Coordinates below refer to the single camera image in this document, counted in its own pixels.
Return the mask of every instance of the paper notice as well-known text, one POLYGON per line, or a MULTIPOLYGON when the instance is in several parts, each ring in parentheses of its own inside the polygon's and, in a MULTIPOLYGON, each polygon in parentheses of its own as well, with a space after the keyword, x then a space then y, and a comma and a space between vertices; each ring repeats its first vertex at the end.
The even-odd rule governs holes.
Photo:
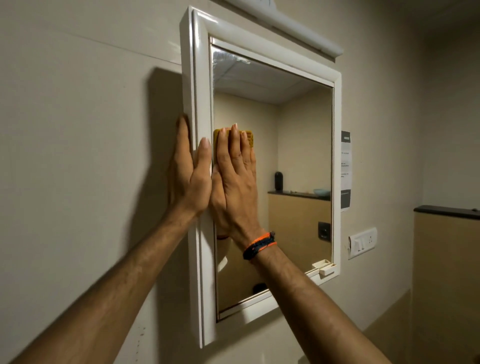
POLYGON ((340 178, 341 196, 340 211, 345 211, 350 207, 352 194, 352 143, 350 132, 342 130, 342 176, 340 178))

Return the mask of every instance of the bracelet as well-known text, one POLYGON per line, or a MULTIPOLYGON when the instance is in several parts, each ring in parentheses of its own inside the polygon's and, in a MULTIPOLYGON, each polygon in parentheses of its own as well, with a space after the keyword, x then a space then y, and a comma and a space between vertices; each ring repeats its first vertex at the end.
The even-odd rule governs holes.
POLYGON ((247 248, 243 252, 243 259, 251 260, 263 249, 275 244, 275 233, 272 231, 268 232, 267 234, 264 234, 259 238, 255 239, 253 242, 250 243, 249 246, 247 246, 247 248))

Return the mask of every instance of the ceiling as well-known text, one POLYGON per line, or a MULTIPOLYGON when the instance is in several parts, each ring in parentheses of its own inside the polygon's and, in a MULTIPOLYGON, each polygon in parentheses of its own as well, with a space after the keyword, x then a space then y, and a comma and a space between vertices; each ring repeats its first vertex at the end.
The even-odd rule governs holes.
POLYGON ((318 87, 296 74, 212 47, 214 92, 280 105, 318 87))
POLYGON ((480 0, 389 0, 427 37, 480 20, 480 0))

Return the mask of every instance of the black bracelet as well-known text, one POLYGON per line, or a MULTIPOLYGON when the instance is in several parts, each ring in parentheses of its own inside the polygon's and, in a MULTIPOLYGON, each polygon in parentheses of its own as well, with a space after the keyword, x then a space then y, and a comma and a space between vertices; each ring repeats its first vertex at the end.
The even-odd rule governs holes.
POLYGON ((265 249, 268 246, 276 244, 275 233, 271 231, 269 235, 261 240, 254 241, 250 244, 247 249, 243 252, 243 259, 251 260, 254 258, 260 251, 265 249))

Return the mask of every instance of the wall socket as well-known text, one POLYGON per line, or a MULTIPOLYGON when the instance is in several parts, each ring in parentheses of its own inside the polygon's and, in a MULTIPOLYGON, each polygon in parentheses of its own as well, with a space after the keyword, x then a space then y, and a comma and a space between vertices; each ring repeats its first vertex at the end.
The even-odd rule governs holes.
POLYGON ((364 252, 372 250, 377 245, 377 228, 368 229, 364 232, 348 237, 348 258, 354 258, 364 252))

